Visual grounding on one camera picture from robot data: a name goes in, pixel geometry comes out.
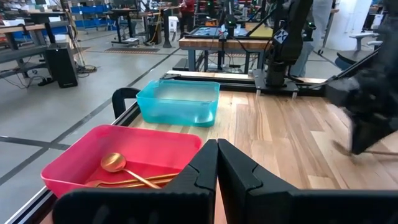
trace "person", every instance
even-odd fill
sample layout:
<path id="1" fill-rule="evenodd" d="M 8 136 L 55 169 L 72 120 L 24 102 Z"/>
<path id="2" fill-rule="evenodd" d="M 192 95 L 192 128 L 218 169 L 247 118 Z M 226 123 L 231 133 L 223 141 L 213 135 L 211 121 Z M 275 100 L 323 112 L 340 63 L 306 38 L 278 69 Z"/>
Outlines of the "person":
<path id="1" fill-rule="evenodd" d="M 195 0 L 180 0 L 180 39 L 185 32 L 185 25 L 187 25 L 188 32 L 193 30 L 193 20 L 195 15 Z"/>
<path id="2" fill-rule="evenodd" d="M 303 42 L 303 49 L 296 63 L 290 68 L 290 75 L 293 77 L 305 76 L 305 64 L 311 52 L 322 42 L 322 35 L 328 25 L 331 6 L 333 0 L 313 0 L 312 17 L 315 23 L 315 29 L 312 33 L 312 42 Z"/>

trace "concrete floor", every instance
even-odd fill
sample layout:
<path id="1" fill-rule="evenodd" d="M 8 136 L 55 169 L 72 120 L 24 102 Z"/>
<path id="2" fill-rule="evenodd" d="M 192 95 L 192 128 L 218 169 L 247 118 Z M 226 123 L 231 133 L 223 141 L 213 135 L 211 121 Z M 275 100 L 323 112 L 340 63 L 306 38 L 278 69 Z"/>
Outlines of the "concrete floor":
<path id="1" fill-rule="evenodd" d="M 93 30 L 79 36 L 80 45 L 90 47 L 83 53 L 86 64 L 97 66 L 98 71 L 81 78 L 78 87 L 61 89 L 53 83 L 21 90 L 0 79 L 0 223 L 44 186 L 40 171 L 46 164 L 90 129 L 114 121 L 110 98 L 115 90 L 125 86 L 143 88 L 187 57 L 186 51 L 178 50 L 177 41 L 172 42 L 172 49 L 157 46 L 160 50 L 156 54 L 105 53 L 115 35 Z M 339 74 L 335 58 L 336 51 L 328 49 L 322 57 L 311 54 L 307 77 Z M 244 59 L 234 58 L 234 63 L 244 64 Z M 15 66 L 14 62 L 0 64 L 0 70 Z M 40 69 L 37 75 L 49 74 Z M 16 75 L 7 80 L 20 82 Z"/>

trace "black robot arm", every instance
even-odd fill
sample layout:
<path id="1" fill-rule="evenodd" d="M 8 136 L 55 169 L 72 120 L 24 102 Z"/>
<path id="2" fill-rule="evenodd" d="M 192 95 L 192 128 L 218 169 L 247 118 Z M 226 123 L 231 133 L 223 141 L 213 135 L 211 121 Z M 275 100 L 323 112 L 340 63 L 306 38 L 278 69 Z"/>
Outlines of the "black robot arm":
<path id="1" fill-rule="evenodd" d="M 398 2 L 384 1 L 389 18 L 379 32 L 383 45 L 373 64 L 326 87 L 327 98 L 352 121 L 351 152 L 360 154 L 398 130 Z"/>

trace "translucent blue container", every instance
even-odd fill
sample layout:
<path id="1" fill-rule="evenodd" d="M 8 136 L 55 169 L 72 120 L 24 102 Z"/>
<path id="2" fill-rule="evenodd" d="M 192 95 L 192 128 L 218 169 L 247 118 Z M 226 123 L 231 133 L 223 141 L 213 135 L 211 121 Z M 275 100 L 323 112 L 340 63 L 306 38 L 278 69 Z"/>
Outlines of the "translucent blue container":
<path id="1" fill-rule="evenodd" d="M 219 95 L 216 82 L 156 80 L 137 94 L 137 103 L 148 123 L 210 127 Z"/>

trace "storage rack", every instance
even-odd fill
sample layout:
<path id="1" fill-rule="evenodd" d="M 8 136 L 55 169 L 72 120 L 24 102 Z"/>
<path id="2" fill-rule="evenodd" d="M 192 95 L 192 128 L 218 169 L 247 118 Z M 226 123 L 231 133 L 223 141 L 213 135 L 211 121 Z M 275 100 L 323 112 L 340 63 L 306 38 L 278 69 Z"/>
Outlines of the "storage rack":
<path id="1" fill-rule="evenodd" d="M 86 31 L 87 29 L 95 28 L 98 31 L 99 27 L 105 27 L 106 30 L 111 26 L 111 20 L 105 14 L 109 9 L 109 5 L 105 0 L 77 0 L 70 2 L 70 10 L 75 20 L 78 30 Z"/>

